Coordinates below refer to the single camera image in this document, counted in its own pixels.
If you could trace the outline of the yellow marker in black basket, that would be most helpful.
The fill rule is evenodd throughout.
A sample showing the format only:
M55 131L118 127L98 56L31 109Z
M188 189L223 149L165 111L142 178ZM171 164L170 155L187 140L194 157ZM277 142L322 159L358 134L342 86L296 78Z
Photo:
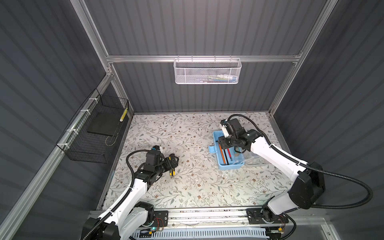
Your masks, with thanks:
M123 111L123 113L122 113L122 115L121 115L121 117L120 117L120 122L123 122L123 121L124 121L124 119L125 119L127 113L128 113L128 108L125 108L124 111Z

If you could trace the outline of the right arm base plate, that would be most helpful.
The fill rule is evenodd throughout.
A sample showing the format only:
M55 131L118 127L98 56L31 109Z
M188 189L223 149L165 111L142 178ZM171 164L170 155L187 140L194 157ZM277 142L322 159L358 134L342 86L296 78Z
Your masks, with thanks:
M289 219L286 216L275 215L269 210L263 208L247 208L246 215L248 217L249 224L261 225L261 224L287 224Z

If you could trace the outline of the yellow black utility knife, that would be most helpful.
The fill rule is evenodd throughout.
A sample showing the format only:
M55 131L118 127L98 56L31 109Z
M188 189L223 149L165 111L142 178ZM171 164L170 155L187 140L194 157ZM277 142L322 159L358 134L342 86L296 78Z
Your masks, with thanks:
M176 169L170 170L170 176L173 178L176 175Z

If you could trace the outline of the black hex key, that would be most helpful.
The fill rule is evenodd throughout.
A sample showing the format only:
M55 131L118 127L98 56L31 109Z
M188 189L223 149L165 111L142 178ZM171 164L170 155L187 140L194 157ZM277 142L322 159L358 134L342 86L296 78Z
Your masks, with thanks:
M227 154L226 154L225 150L223 150L223 154L224 154L224 156L225 156L225 163L226 163L226 165L228 166L228 165L229 165L229 162L228 162L228 157L227 157Z

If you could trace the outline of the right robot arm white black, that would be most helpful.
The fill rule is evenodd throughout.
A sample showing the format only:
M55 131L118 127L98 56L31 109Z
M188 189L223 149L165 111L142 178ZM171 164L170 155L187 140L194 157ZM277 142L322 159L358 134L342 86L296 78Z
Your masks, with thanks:
M293 209L331 209L344 210L361 207L374 196L373 190L364 182L337 173L323 170L317 163L308 163L300 160L273 144L268 136L256 125L250 123L253 129L247 131L241 125L238 114L233 114L227 119L221 120L220 125L223 136L218 142L221 148L241 148L244 151L254 153L270 164L278 168L292 182L291 188L276 197L272 197L263 206L265 214L280 215ZM346 205L318 205L316 201L326 190L324 176L339 178L355 183L367 191L367 195L360 201Z

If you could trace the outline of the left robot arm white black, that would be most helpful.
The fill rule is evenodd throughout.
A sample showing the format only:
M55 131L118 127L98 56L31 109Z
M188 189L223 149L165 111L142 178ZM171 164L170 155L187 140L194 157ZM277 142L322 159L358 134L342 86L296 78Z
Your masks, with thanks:
M134 171L129 158L137 153L145 153L146 161ZM175 174L179 157L162 153L162 148L154 146L150 150L136 150L126 157L131 172L131 183L118 199L97 218L89 218L83 225L82 240L128 240L141 226L151 226L155 211L152 204L140 199L164 173Z

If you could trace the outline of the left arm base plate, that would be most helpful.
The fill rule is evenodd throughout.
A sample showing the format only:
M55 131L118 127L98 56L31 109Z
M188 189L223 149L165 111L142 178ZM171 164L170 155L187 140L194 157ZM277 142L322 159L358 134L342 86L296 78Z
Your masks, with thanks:
M151 221L141 225L144 228L153 228L153 227L167 227L169 220L169 211L154 211L154 216Z

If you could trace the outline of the floral table mat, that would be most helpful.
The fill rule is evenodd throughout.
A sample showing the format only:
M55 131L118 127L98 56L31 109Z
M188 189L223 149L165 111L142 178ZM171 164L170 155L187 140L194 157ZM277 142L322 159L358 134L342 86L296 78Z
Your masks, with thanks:
M166 156L179 157L176 174L163 174L143 201L158 209L237 207L262 205L287 191L292 181L275 166L253 157L237 170L220 170L209 152L213 132L229 113L135 115L108 189L103 210L130 185L129 166L136 170L146 159L145 150L155 145Z

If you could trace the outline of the light blue plastic tool box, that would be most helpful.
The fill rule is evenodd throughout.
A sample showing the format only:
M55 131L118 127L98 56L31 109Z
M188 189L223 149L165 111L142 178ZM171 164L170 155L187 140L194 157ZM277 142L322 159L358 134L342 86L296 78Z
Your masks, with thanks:
M222 137L223 135L224 134L221 130L214 131L213 132L214 144L212 146L209 146L209 152L210 154L216 156L218 168L220 170L222 171L236 170L242 167L249 167L249 168L264 167L269 164L265 159L263 159L262 157L252 152L245 151L244 153L239 153L242 151L241 148L232 147L232 148L229 148L232 155L232 161L230 160L227 150L225 150L228 157L229 165L224 166L223 160L219 151L219 143L218 143L218 138Z

